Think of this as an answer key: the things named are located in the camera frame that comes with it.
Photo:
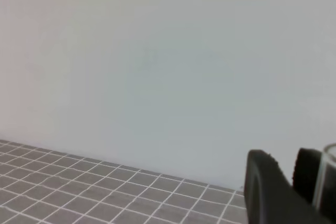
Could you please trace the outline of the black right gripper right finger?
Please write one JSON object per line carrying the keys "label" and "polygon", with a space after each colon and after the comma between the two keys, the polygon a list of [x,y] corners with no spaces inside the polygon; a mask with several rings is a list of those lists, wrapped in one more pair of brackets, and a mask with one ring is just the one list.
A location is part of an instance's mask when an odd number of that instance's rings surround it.
{"label": "black right gripper right finger", "polygon": [[[301,148],[297,154],[292,177],[294,190],[311,205],[313,205],[321,154],[322,151],[319,150]],[[335,215],[325,215],[324,212],[319,211],[316,207],[315,209],[332,223],[335,223]]]}

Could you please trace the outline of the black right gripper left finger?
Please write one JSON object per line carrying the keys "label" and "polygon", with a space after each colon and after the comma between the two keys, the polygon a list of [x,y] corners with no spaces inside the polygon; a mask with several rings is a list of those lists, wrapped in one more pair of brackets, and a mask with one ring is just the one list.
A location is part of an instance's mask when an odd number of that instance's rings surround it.
{"label": "black right gripper left finger", "polygon": [[244,197],[248,223],[332,223],[294,190],[263,150],[248,152]]}

